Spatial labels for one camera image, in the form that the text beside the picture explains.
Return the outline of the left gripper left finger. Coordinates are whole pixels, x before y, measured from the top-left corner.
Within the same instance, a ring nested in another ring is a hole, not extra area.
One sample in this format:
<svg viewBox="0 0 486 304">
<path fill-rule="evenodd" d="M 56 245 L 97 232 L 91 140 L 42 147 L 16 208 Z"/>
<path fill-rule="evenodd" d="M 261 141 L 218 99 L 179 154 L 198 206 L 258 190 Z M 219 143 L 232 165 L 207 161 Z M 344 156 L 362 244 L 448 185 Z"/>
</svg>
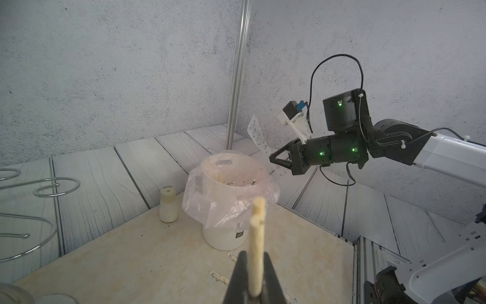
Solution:
<svg viewBox="0 0 486 304">
<path fill-rule="evenodd" d="M 230 278 L 223 304 L 247 304 L 250 301 L 248 292 L 248 254 L 240 252 Z"/>
</svg>

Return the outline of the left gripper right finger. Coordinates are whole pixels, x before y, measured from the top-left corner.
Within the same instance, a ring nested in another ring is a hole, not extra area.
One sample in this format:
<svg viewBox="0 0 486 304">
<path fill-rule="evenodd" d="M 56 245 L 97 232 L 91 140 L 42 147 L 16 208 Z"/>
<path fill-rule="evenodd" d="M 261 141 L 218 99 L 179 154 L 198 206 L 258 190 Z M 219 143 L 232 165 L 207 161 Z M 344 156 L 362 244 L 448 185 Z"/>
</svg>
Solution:
<svg viewBox="0 0 486 304">
<path fill-rule="evenodd" d="M 286 304 L 287 300 L 278 281 L 270 256 L 264 252 L 263 285 L 260 295 L 262 304 Z"/>
</svg>

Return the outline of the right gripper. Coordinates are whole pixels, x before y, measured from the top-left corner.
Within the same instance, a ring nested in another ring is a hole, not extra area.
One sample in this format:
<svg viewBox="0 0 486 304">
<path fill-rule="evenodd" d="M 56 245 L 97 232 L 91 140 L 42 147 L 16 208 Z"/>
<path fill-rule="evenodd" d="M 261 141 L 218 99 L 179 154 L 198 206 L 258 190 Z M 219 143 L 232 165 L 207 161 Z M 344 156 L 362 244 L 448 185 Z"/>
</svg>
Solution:
<svg viewBox="0 0 486 304">
<path fill-rule="evenodd" d="M 273 152 L 270 156 L 270 163 L 275 169 L 283 169 L 285 172 L 291 171 L 292 175 L 304 175 L 309 166 L 305 163 L 303 156 L 303 145 L 300 139 L 294 139 Z"/>
</svg>

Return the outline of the clear plastic chopstick wrapper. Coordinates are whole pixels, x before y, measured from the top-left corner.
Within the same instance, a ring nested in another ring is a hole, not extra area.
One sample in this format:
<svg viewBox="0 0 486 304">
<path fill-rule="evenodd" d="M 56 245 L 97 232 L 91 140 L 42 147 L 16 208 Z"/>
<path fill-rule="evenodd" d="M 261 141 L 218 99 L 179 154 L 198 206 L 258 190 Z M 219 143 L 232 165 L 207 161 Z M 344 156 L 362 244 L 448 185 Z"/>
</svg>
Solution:
<svg viewBox="0 0 486 304">
<path fill-rule="evenodd" d="M 257 161 L 271 174 L 278 168 L 278 165 L 270 161 L 270 155 L 277 150 L 267 143 L 259 126 L 258 119 L 255 116 L 250 120 L 247 132 L 255 146 L 258 148 L 258 152 L 251 157 L 257 159 Z"/>
</svg>

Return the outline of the disposable chopsticks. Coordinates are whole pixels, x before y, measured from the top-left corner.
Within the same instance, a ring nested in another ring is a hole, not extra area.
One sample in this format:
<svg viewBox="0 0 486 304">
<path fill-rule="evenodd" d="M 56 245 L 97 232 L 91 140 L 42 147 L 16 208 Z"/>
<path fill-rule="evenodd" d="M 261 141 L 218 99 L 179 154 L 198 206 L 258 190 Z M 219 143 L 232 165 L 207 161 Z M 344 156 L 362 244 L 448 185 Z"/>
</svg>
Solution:
<svg viewBox="0 0 486 304">
<path fill-rule="evenodd" d="M 266 207 L 267 203 L 263 197 L 255 198 L 249 221 L 247 270 L 248 291 L 252 298 L 257 298 L 263 288 Z"/>
</svg>

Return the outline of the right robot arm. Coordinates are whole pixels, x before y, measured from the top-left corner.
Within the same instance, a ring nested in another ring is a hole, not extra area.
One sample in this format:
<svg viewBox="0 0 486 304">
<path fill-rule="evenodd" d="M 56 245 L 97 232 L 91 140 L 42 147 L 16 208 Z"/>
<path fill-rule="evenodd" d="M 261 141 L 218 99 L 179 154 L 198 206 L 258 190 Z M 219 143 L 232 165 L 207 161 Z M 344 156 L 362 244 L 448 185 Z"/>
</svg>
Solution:
<svg viewBox="0 0 486 304">
<path fill-rule="evenodd" d="M 290 101 L 278 114 L 297 138 L 273 152 L 272 163 L 305 174 L 334 163 L 363 167 L 385 157 L 485 186 L 485 146 L 454 131 L 425 130 L 399 120 L 373 124 L 366 93 L 355 89 L 323 101 L 328 136 L 311 137 L 310 104 Z M 387 259 L 373 281 L 361 283 L 363 303 L 432 303 L 441 296 L 463 303 L 485 277 L 485 213 L 436 250 L 407 262 Z"/>
</svg>

